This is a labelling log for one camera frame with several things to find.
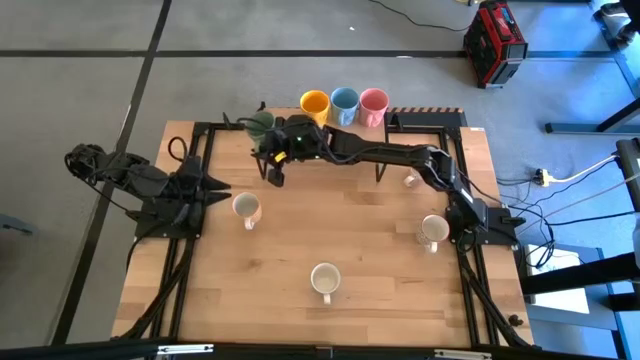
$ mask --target floor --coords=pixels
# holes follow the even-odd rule
[[[418,22],[460,29],[476,7],[452,0],[425,5],[393,2]],[[510,4],[532,51],[607,51],[587,4]],[[46,0],[0,2],[0,50],[146,51],[162,0],[129,2]],[[458,50],[464,32],[417,27],[365,0],[182,0],[171,5],[159,50],[359,49]],[[627,63],[637,77],[640,57]],[[0,348],[50,341],[64,303],[96,195],[62,164],[78,143],[111,149],[127,118],[142,57],[26,58],[0,52],[0,213],[39,228],[35,236],[0,232]],[[385,89],[396,106],[463,107],[470,126],[484,127],[501,178],[523,178],[543,167],[557,177],[607,157],[622,137],[547,135],[550,121],[599,122],[634,99],[611,58],[525,61],[504,89],[475,87],[469,64],[458,58],[156,58],[134,118],[128,151],[153,160],[167,120],[221,121],[250,115],[260,101],[294,106],[314,88]],[[609,165],[544,203],[547,211],[622,181]],[[529,199],[551,189],[531,188]],[[504,188],[524,196],[526,188]],[[116,193],[116,201],[136,201]],[[564,221],[631,209],[624,188],[554,217]],[[133,224],[110,208],[71,329],[72,342],[107,339],[124,279]],[[561,243],[602,247],[606,256],[632,250],[631,217],[558,228]],[[537,230],[521,235],[541,243]],[[622,291],[628,284],[621,284]],[[625,315],[629,338],[638,338],[639,316]],[[563,347],[561,338],[589,346]],[[534,328],[536,341],[560,351],[613,356],[594,339],[599,332]],[[638,344],[634,354],[640,356]]]

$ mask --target wooden tabletop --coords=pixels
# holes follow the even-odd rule
[[[298,112],[269,111],[285,117]],[[178,167],[167,152],[168,141],[182,136],[188,142],[193,124],[167,123],[156,166],[165,171]],[[346,130],[384,140],[382,127],[352,125]],[[484,130],[461,132],[471,179],[498,197]],[[390,142],[439,144],[436,136],[418,134],[391,134]],[[406,188],[402,180],[407,168],[388,166],[376,183],[374,164],[335,166],[324,161],[286,165],[285,185],[276,188],[260,178],[251,147],[242,131],[216,132],[210,175],[229,183],[234,196],[256,194],[263,217],[253,231],[246,231],[231,200],[207,210],[191,266],[180,340],[470,346],[453,245],[430,254],[415,240],[422,218],[444,214],[446,194],[425,184]],[[137,247],[113,335],[128,330],[153,300],[167,243],[148,239]],[[503,246],[483,249],[493,300],[505,317],[517,314],[525,321],[516,330],[532,342],[512,251]],[[330,306],[309,281],[320,262],[335,264],[343,277]],[[475,300],[481,339],[488,342],[482,306]],[[167,333],[171,309],[172,299],[162,334]]]

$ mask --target white cable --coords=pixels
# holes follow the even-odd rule
[[[604,159],[604,160],[602,160],[602,161],[599,161],[599,162],[597,162],[597,163],[593,164],[592,166],[590,166],[590,167],[588,167],[588,168],[586,168],[586,169],[582,170],[581,172],[579,172],[579,173],[577,173],[577,174],[575,174],[575,175],[573,175],[573,176],[571,176],[571,177],[568,177],[568,178],[566,178],[566,179],[555,179],[555,178],[551,177],[551,179],[549,179],[549,182],[557,182],[557,183],[569,182],[569,181],[571,181],[571,180],[574,180],[574,179],[579,178],[580,176],[582,176],[582,175],[584,175],[584,174],[588,173],[589,171],[591,171],[591,170],[593,170],[593,169],[597,168],[598,166],[600,166],[600,165],[602,165],[602,164],[606,163],[607,161],[610,161],[610,160],[615,159],[616,157],[618,157],[618,155],[611,155],[611,156],[609,156],[608,158],[606,158],[606,159]]]
[[[613,189],[615,189],[615,188],[617,188],[617,187],[619,187],[619,186],[622,186],[622,185],[624,185],[624,184],[628,183],[628,182],[629,182],[629,181],[631,181],[631,180],[634,180],[635,178],[637,178],[637,177],[639,177],[639,176],[640,176],[640,173],[637,173],[637,174],[635,174],[635,175],[632,175],[632,176],[630,176],[630,177],[626,178],[623,182],[618,183],[618,184],[616,184],[616,185],[614,185],[614,186],[612,186],[612,187],[610,187],[610,188],[604,189],[604,190],[602,190],[602,191],[600,191],[600,192],[597,192],[597,193],[595,193],[595,194],[593,194],[593,195],[587,196],[587,197],[586,197],[586,198],[584,198],[584,199],[580,199],[580,200],[578,200],[578,201],[576,201],[576,202],[573,202],[573,203],[571,203],[571,204],[569,204],[569,205],[563,206],[563,207],[561,207],[561,208],[560,208],[560,209],[558,209],[558,210],[552,211],[552,212],[550,212],[547,216],[545,216],[545,218],[548,218],[548,217],[550,217],[550,216],[552,216],[552,215],[555,215],[555,214],[559,213],[560,211],[565,210],[565,209],[568,209],[568,208],[570,208],[570,207],[572,207],[572,206],[574,206],[574,205],[578,205],[578,204],[583,203],[583,202],[585,202],[585,201],[587,201],[587,200],[591,200],[591,199],[593,199],[593,198],[594,198],[594,197],[596,197],[596,196],[600,196],[600,195],[602,195],[602,194],[604,194],[604,193],[606,193],[606,192],[609,192],[609,191],[611,191],[611,190],[613,190]],[[531,223],[531,225],[527,226],[527,227],[526,227],[526,228],[524,228],[522,231],[520,231],[520,232],[518,233],[518,235],[517,235],[517,236],[522,235],[522,233],[524,233],[524,232],[525,232],[525,231],[527,231],[530,227],[532,227],[533,225],[535,225],[535,224],[539,223],[540,221],[542,221],[542,219],[538,219],[538,221]]]

